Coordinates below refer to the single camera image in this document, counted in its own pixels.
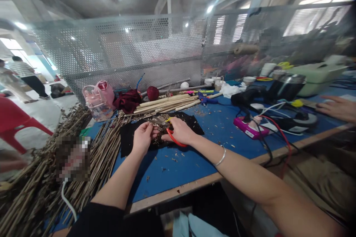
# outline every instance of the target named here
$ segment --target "metal mesh panel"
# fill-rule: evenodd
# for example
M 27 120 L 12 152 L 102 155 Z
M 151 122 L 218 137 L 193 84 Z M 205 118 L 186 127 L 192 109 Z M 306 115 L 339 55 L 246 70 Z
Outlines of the metal mesh panel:
M 264 57 L 292 55 L 307 33 L 329 20 L 338 23 L 349 7 L 349 3 L 332 3 L 232 10 L 209 16 L 52 21 L 34 24 L 33 31 L 84 103 L 81 89 L 99 80 L 107 80 L 116 90 L 135 88 L 145 73 L 139 87 L 144 91 L 148 86 L 188 77 L 193 86 L 217 74 L 232 75 L 228 79 L 242 77 L 255 57 L 262 64 Z M 236 42 L 258 44 L 260 52 L 236 56 L 232 53 Z M 268 43 L 265 47 L 261 46 L 264 42 Z M 316 42 L 322 49 L 334 40 Z

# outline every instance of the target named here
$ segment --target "red yarn ball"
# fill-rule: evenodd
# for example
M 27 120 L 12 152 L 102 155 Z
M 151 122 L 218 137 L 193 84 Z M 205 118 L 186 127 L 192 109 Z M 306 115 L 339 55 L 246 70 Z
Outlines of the red yarn ball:
M 157 100 L 159 97 L 159 90 L 154 86 L 150 86 L 147 88 L 147 96 L 150 101 Z

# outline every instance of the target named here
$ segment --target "red scissors handle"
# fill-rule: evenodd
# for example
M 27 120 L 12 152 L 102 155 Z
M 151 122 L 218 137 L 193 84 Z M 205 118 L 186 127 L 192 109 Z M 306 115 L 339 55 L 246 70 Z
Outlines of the red scissors handle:
M 169 137 L 172 139 L 172 141 L 175 142 L 177 145 L 179 145 L 180 147 L 187 147 L 186 144 L 182 144 L 182 143 L 178 142 L 172 135 L 173 131 L 171 131 L 168 128 L 167 128 L 167 133 L 168 133 Z

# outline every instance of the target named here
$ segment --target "pink power strip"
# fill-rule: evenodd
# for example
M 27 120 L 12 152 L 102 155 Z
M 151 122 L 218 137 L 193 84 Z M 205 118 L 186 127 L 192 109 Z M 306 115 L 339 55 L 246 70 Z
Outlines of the pink power strip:
M 245 134 L 250 136 L 252 140 L 260 139 L 261 136 L 264 137 L 264 136 L 268 135 L 268 133 L 269 133 L 268 129 L 259 126 L 260 130 L 261 130 L 261 133 L 260 133 L 258 129 L 254 129 L 254 128 L 250 127 L 250 125 L 248 123 L 244 123 L 243 119 L 244 119 L 244 117 L 235 118 L 234 125 L 236 127 L 238 127 L 240 130 L 242 130 Z

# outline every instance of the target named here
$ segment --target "ceiling light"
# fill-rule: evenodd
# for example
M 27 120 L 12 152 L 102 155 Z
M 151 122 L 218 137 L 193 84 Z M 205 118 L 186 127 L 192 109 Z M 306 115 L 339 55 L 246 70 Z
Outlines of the ceiling light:
M 24 25 L 24 24 L 22 24 L 22 23 L 20 23 L 20 22 L 15 22 L 14 24 L 15 24 L 17 27 L 19 27 L 20 29 L 22 29 L 22 30 L 27 30 L 26 25 Z
M 209 6 L 208 9 L 207 9 L 207 13 L 210 13 L 212 11 L 212 9 L 214 8 L 213 5 Z

